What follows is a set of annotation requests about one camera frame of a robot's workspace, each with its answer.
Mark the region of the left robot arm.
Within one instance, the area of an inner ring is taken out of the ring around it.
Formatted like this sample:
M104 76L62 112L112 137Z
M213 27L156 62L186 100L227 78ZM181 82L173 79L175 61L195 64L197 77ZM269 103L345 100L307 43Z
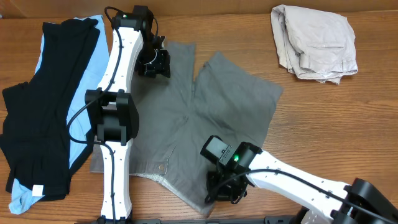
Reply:
M97 223L131 223L129 155L139 130L131 96L134 75L170 77L170 55L163 36L152 32L157 21L147 6L116 11L110 20L113 46L104 76L85 93L91 129L103 156L104 196Z

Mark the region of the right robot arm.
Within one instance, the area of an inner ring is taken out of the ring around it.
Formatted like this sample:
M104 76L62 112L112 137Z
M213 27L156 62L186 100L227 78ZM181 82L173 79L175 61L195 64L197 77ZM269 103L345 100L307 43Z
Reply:
M206 204L237 204L252 186L300 204L291 223L397 223L397 208L366 180L347 184L317 177L249 142L234 149L218 136L210 136L200 154L216 166L207 174Z

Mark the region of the grey shorts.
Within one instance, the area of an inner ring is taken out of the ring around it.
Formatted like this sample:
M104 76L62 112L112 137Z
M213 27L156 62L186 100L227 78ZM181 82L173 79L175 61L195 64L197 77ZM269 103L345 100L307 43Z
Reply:
M214 165L200 151L216 135L226 144L262 146L282 88L246 73L216 53L193 74L195 46L171 42L170 78L134 76L131 95L139 131L129 160L131 175L168 188L207 215L206 175Z

